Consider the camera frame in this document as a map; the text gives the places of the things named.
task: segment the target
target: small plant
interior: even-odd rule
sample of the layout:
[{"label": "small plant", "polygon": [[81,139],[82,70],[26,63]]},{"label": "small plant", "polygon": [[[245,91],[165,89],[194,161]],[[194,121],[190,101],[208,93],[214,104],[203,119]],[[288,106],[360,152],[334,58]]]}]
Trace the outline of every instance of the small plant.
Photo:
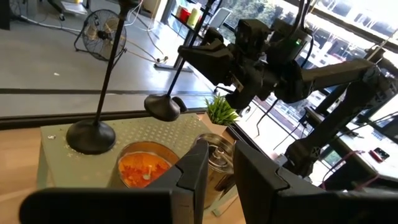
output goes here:
[{"label": "small plant", "polygon": [[211,103],[207,99],[205,99],[205,101],[207,105],[207,115],[213,124],[229,126],[239,117],[223,96],[214,96],[213,102]]}]

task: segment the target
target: yellow bottle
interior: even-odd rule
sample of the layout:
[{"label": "yellow bottle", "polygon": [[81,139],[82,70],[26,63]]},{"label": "yellow bottle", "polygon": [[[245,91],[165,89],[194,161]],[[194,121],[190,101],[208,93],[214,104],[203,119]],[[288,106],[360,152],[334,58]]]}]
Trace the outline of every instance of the yellow bottle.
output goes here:
[{"label": "yellow bottle", "polygon": [[195,26],[198,22],[199,16],[200,16],[200,9],[193,8],[191,15],[188,18],[187,25],[192,28],[195,28]]}]

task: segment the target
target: trees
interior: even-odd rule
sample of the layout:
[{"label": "trees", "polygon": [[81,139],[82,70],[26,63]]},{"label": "trees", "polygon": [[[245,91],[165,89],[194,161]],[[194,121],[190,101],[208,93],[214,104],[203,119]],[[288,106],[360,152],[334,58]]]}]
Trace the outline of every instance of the trees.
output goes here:
[{"label": "trees", "polygon": [[275,6],[270,1],[260,2],[257,0],[238,0],[227,2],[224,7],[232,10],[227,23],[235,27],[240,19],[259,19],[271,26],[274,21]]}]

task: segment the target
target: lamp base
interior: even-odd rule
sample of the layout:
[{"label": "lamp base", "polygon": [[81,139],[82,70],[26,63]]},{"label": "lamp base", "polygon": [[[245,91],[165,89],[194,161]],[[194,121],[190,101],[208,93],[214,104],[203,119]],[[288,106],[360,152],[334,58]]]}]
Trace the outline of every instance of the lamp base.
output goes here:
[{"label": "lamp base", "polygon": [[175,121],[187,107],[178,97],[149,95],[144,101],[145,110],[161,121]]},{"label": "lamp base", "polygon": [[114,130],[104,122],[94,125],[93,120],[79,121],[68,129],[67,143],[83,154],[98,155],[108,152],[116,142]]}]

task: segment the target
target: bottle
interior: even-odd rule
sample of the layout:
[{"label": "bottle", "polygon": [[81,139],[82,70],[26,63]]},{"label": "bottle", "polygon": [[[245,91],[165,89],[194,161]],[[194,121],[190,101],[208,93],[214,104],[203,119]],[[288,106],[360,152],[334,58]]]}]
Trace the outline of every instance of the bottle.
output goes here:
[{"label": "bottle", "polygon": [[191,15],[189,16],[188,21],[187,21],[188,26],[195,28],[195,26],[198,22],[198,19],[200,17],[200,8],[201,8],[201,4],[197,4],[192,9]]}]

